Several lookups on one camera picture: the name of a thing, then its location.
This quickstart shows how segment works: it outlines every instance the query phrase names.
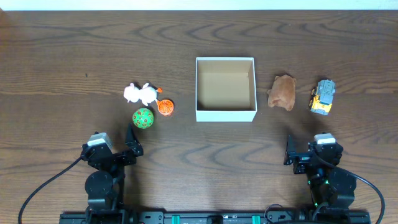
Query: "white cardboard box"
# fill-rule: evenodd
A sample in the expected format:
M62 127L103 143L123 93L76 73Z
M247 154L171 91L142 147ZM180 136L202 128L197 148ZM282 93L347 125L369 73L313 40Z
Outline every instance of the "white cardboard box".
M251 122L257 113L254 58L198 57L197 121Z

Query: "wooden table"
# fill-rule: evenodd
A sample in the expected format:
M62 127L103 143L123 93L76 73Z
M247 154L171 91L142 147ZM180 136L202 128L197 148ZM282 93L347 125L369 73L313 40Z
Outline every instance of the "wooden table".
M285 141L331 132L341 167L373 182L397 223L398 13L395 11L3 12L0 25L0 223L80 154L95 131L115 151L140 103L135 81L163 88L171 117L136 134L144 156L127 168L129 205L176 210L264 210L310 203L304 175L283 166ZM195 121L195 58L254 57L258 112L252 123ZM292 111L269 108L275 75L297 78ZM321 78L336 82L329 116L308 110ZM40 191L24 223L58 223L87 206L80 162ZM358 182L351 208L375 222L376 193Z

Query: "white toy chicken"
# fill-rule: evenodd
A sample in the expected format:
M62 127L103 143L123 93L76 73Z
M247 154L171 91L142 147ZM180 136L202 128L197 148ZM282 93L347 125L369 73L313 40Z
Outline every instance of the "white toy chicken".
M145 83L141 90L134 86L133 83L130 83L129 86L125 87L123 96L127 99L127 102L135 103L141 99L142 103L148 106L149 103L156 100L158 92L161 93L162 89L158 88L155 90L149 86L149 83Z

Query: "black cable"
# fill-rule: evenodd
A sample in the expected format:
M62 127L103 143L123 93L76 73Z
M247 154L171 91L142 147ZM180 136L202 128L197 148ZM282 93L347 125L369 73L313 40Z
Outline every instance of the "black cable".
M86 210L85 210L85 216L86 216L86 219L85 220L82 220L81 221L81 223L80 224L88 224L88 223L90 223L90 206L88 206L87 208L86 208Z
M24 204L21 207L21 210L19 211L19 215L18 215L18 224L22 224L22 214L24 213L25 207L26 205L29 203L29 201L32 199L32 197L38 192L40 191L43 187L45 187L47 184L49 184L51 181L55 180L56 178L58 178L59 176L61 176L62 174L66 173L66 171L70 170L74 165L76 165L80 160L82 159L82 157L79 157L75 162L73 162L72 164L70 164L70 166L68 166L66 169L64 169L63 171L61 171L59 174L53 176L51 179L49 179L48 181L44 182L44 184L42 184L40 187L38 187L35 191L33 191L33 193L31 193L31 195L26 199L26 201L24 202Z
M348 170L345 170L345 169L343 169L343 168L334 166L333 164L330 164L330 163L327 162L327 161L324 161L323 159L321 159L321 157L318 156L317 153L314 153L314 156L317 157L318 160L319 160L322 164L324 164L324 165L326 165L326 166L328 166L328 167L330 167L330 168L332 168L332 169L339 169L340 171L343 171L344 173L346 173L346 174L348 174L348 175L351 175L351 176L357 178L358 180L361 180L361 181L364 182L365 184L368 184L371 188L373 188L374 191L376 191L376 193L377 193L378 196L380 197L380 201L381 201L380 215L379 215L379 218L378 218L377 221L376 221L376 224L380 224L381 220L383 219L384 211L385 211L385 209L386 209L386 203L385 203L385 201L384 201L383 194L380 192L380 190L379 190L375 185L373 185L372 183L370 183L369 181L367 181L365 178L363 178L363 177L361 177L361 176L358 176L358 175L356 175L356 174L354 174L354 173L352 173L352 172L350 172L350 171L348 171Z
M279 205L279 204L272 204L272 205L268 206L267 209L266 209L266 211L264 212L264 218L265 218L269 223L273 223L273 221L271 221L271 220L268 219L268 210L269 210L270 208L272 208L272 207L275 207L275 206L279 206L279 207L281 207L281 208L284 208L283 206L281 206L281 205ZM294 219L293 215L290 214L289 211L285 211L285 212L291 217L292 220Z
M314 213L312 214L312 221L315 221L315 217L317 217L317 214L318 214L319 210L320 210L322 207L326 207L326 206L329 206L329 203L328 203L328 202L322 202L322 203L317 207L317 209L315 209Z

